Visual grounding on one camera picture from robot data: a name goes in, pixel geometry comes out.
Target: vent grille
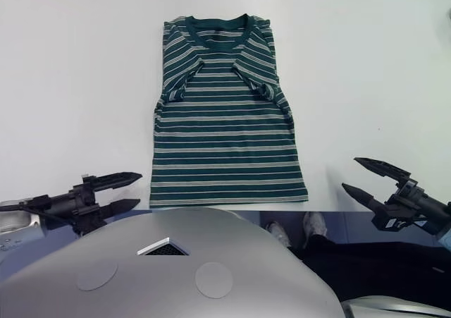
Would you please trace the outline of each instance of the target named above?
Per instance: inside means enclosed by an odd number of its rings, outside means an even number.
[[[186,249],[181,248],[171,238],[164,238],[136,252],[138,256],[189,256]]]
[[[186,256],[186,254],[179,250],[172,244],[166,244],[162,247],[157,248],[151,252],[144,254],[146,256]]]

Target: dark floor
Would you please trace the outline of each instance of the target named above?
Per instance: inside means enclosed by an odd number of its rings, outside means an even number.
[[[371,223],[372,212],[323,212],[322,214],[328,228],[328,237],[335,243],[397,241],[439,246],[433,236],[416,226],[403,228],[400,232],[378,231]],[[304,242],[303,218],[304,212],[261,212],[260,224],[265,227],[267,223],[277,221],[285,228],[292,244],[300,246]]]

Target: white stripe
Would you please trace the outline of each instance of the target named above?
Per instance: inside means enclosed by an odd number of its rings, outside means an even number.
[[[185,96],[185,98],[226,98],[226,97],[254,97],[254,94],[218,94],[216,96],[210,96],[201,94],[199,96]]]
[[[247,63],[247,62],[245,62],[245,63],[246,63],[247,66],[250,66],[250,67],[252,67],[252,68],[254,68],[254,69],[263,71],[264,73],[268,73],[268,74],[271,75],[271,76],[275,76],[275,75],[276,75],[276,72],[275,72],[275,71],[266,71],[266,70],[257,68],[256,66],[253,66],[252,64],[249,64],[249,63]]]
[[[154,132],[155,137],[212,137],[212,136],[243,136],[243,135],[292,135],[291,130],[249,130],[249,131],[212,131],[208,133],[183,133],[183,132]]]
[[[155,158],[154,160],[156,161],[167,161],[167,160],[174,160],[174,159],[235,159],[235,158],[273,158],[273,157],[293,157],[293,156],[297,156],[296,154],[276,154],[274,156],[226,156],[226,157],[218,157],[218,156],[214,156],[214,157],[171,157],[171,158]]]
[[[175,68],[170,69],[169,71],[164,71],[163,75],[167,76],[169,73],[172,73],[173,71],[178,70],[179,68],[182,68],[187,65],[187,63],[191,62],[194,58],[188,59],[187,61],[181,63],[179,66],[176,66]]]
[[[197,169],[238,169],[242,168],[280,168],[282,166],[298,166],[298,161],[278,161],[274,163],[231,163],[231,164],[155,164],[156,170],[197,170]]]
[[[212,69],[231,69],[230,66],[211,66],[210,68],[204,68],[204,70],[212,70]]]
[[[243,83],[242,80],[212,80],[208,82],[192,82],[193,84],[210,84],[210,83]]]
[[[243,51],[243,52],[241,53],[241,55],[242,55],[243,57],[246,57],[247,59],[249,59],[249,60],[251,60],[251,61],[254,61],[254,62],[258,63],[258,64],[261,64],[261,65],[266,66],[266,67],[268,67],[268,68],[274,69],[274,65],[273,65],[272,63],[268,63],[268,62],[265,62],[265,61],[263,61],[263,60],[261,60],[261,59],[258,59],[257,57],[252,56],[251,54],[248,54],[248,53],[245,52],[245,51]]]
[[[260,146],[260,147],[191,147],[191,148],[176,148],[167,149],[156,147],[154,152],[156,154],[168,154],[171,152],[251,152],[251,151],[281,151],[294,150],[296,145],[274,145],[274,146]]]
[[[205,42],[214,42],[214,43],[233,43],[233,42],[235,42],[235,41],[219,41],[219,40],[217,40],[217,39],[206,39],[205,40]]]
[[[192,112],[236,112],[236,111],[261,111],[261,110],[272,110],[272,111],[279,111],[279,108],[261,108],[261,109],[234,109],[234,110],[201,110],[201,111],[167,111],[167,112],[178,112],[182,114],[192,113]]]
[[[205,63],[234,63],[235,59],[203,59]]]
[[[170,52],[169,54],[167,54],[167,50],[165,51],[165,54],[163,56],[163,58],[165,59],[166,57],[169,57],[170,55],[172,55],[173,53],[180,51],[181,49],[185,48],[185,47],[189,47],[190,45],[188,43],[186,43],[185,45],[181,46],[180,48],[177,48],[176,50]]]
[[[230,31],[218,31],[218,30],[205,30],[197,32],[199,36],[224,36],[224,37],[239,37],[242,36],[242,32],[230,32]]]
[[[287,178],[287,179],[266,179],[254,181],[185,181],[185,182],[153,182],[152,186],[160,188],[176,187],[190,187],[190,186],[204,186],[204,185],[279,185],[279,184],[293,184],[302,183],[301,178]]]
[[[249,38],[248,42],[250,44],[252,44],[254,47],[258,47],[260,49],[263,49],[263,50],[271,52],[271,50],[266,45],[264,45],[262,43],[255,42],[252,38]]]
[[[173,45],[178,44],[179,42],[183,41],[183,36],[179,36],[175,39],[173,39],[172,41],[170,41],[166,47],[164,48],[165,51],[168,51],[169,48],[171,48]]]
[[[295,191],[295,190],[305,190],[306,188],[291,188],[291,189],[277,189],[277,190],[215,190],[215,191],[177,191],[177,192],[152,192],[153,195],[185,195],[190,193],[237,193],[237,192],[281,192],[281,191]]]
[[[179,129],[179,128],[233,128],[233,127],[243,127],[243,126],[284,126],[285,123],[274,123],[274,124],[231,124],[223,126],[158,126],[161,130],[165,129]]]
[[[191,177],[191,176],[247,176],[247,175],[281,175],[283,173],[301,173],[300,171],[284,171],[284,172],[249,172],[249,173],[196,173],[196,174],[187,174],[187,175],[159,175],[157,173],[153,173],[153,176],[158,177]]]
[[[202,91],[247,91],[249,87],[187,87],[187,92],[202,92]]]
[[[266,55],[266,54],[262,54],[261,52],[255,51],[255,50],[253,50],[253,49],[251,49],[251,48],[249,48],[249,47],[246,47],[246,46],[245,46],[245,49],[250,50],[250,51],[252,51],[252,52],[254,52],[255,54],[258,54],[258,55],[260,55],[260,56],[267,57],[267,58],[269,58],[270,60],[274,61],[274,57],[273,57],[273,55],[272,55],[272,52],[270,52],[269,55]]]
[[[164,62],[163,68],[167,68],[168,66],[173,65],[174,63],[177,63],[179,61],[181,61],[183,58],[185,58],[186,56],[188,56],[189,54],[191,54],[194,51],[193,48],[189,48],[187,51],[185,51],[183,54],[178,55],[177,57],[174,57],[173,59],[171,59],[170,61],[166,61]]]
[[[177,104],[168,104],[168,107],[179,107],[179,106],[232,106],[232,105],[254,105],[254,104],[273,104],[270,101],[230,101],[230,102],[178,102]]]
[[[256,73],[254,73],[253,71],[249,71],[249,70],[247,70],[246,68],[243,68],[242,66],[240,66],[239,64],[235,64],[235,66],[236,66],[239,70],[241,70],[242,72],[248,73],[248,74],[250,74],[250,75],[252,75],[252,76],[254,76],[254,77],[256,77],[256,78],[259,78],[260,80],[262,80],[262,81],[264,81],[264,82],[268,82],[268,83],[272,83],[272,84],[277,84],[277,82],[276,82],[275,80],[268,79],[268,78],[266,78],[266,77],[263,77],[263,76],[261,76],[261,75],[258,75],[258,74],[256,74]]]
[[[249,198],[199,198],[188,200],[153,200],[152,195],[149,201],[150,207],[156,205],[176,206],[178,204],[239,204],[239,203],[259,203],[259,202],[301,202],[308,200],[308,195],[285,196],[285,197],[249,197]]]
[[[198,73],[196,77],[237,77],[235,73]]]
[[[189,73],[190,71],[194,70],[194,68],[196,68],[197,66],[200,65],[199,60],[195,61],[191,66],[187,67],[184,71],[180,71],[179,73],[175,74],[174,76],[171,76],[170,78],[168,78],[167,80],[164,81],[163,87],[167,87],[167,85],[172,82],[173,80],[175,80],[177,77],[185,75],[186,73]]]
[[[212,122],[212,121],[241,121],[242,119],[249,119],[260,121],[261,119],[285,119],[285,115],[242,115],[242,116],[186,116],[186,117],[166,117],[162,119],[162,123],[170,122]]]
[[[243,143],[243,142],[278,142],[281,140],[209,140],[209,141],[204,141],[202,140],[201,142],[165,142],[163,140],[155,140],[155,143],[167,143],[167,144],[178,144],[178,143],[183,143],[183,144],[199,144],[199,143]]]

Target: gray circle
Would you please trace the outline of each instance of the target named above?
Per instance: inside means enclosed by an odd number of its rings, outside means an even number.
[[[222,298],[232,286],[232,273],[221,263],[205,263],[196,271],[196,287],[205,297]]]
[[[92,291],[108,283],[118,271],[118,263],[103,259],[92,263],[77,275],[77,287],[82,291]]]

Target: robotic arm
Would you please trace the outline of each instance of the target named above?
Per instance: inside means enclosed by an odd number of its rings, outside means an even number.
[[[83,236],[106,225],[105,219],[133,209],[140,200],[118,200],[100,207],[94,193],[122,188],[141,177],[133,172],[86,176],[64,195],[0,202],[0,262],[10,251],[43,238],[47,230],[70,225]]]
[[[399,231],[412,224],[437,237],[438,242],[451,251],[451,202],[443,204],[429,197],[410,173],[396,166],[369,158],[355,158],[357,162],[379,176],[397,181],[398,190],[384,204],[373,195],[348,184],[346,192],[360,204],[374,212],[374,226],[381,231]]]

